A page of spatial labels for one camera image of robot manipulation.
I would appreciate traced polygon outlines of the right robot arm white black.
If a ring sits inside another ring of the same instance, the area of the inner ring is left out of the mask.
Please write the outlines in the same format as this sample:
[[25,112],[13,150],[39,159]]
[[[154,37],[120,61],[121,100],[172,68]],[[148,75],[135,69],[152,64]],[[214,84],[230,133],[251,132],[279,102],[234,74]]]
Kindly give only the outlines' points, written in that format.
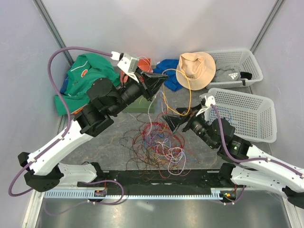
[[192,130],[206,145],[216,149],[225,160],[218,173],[218,183],[255,187],[271,191],[296,207],[304,207],[304,170],[284,162],[235,134],[235,128],[220,117],[215,105],[211,105],[217,118],[206,121],[200,106],[185,116],[164,114],[162,118],[172,132],[184,125],[183,132]]

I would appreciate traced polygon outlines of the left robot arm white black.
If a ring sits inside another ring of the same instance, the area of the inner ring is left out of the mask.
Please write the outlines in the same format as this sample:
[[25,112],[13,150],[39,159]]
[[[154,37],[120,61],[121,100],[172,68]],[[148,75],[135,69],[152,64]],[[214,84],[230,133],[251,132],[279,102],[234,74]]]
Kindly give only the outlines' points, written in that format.
[[116,117],[140,96],[151,101],[167,75],[144,72],[137,68],[135,78],[123,86],[115,86],[108,78],[95,80],[88,89],[90,99],[69,125],[42,148],[33,153],[22,152],[19,163],[26,169],[26,184],[45,192],[58,185],[92,184],[99,187],[104,174],[97,162],[86,165],[68,165],[61,161],[80,145],[98,136],[110,127]]

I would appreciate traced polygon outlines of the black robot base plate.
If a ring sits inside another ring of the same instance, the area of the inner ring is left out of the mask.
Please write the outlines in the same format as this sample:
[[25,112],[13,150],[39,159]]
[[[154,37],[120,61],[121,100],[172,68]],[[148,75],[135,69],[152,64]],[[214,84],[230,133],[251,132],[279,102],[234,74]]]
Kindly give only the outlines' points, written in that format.
[[120,183],[124,194],[210,194],[212,188],[235,189],[235,184],[220,181],[218,170],[185,170],[172,175],[165,170],[104,171],[94,181],[113,180]]

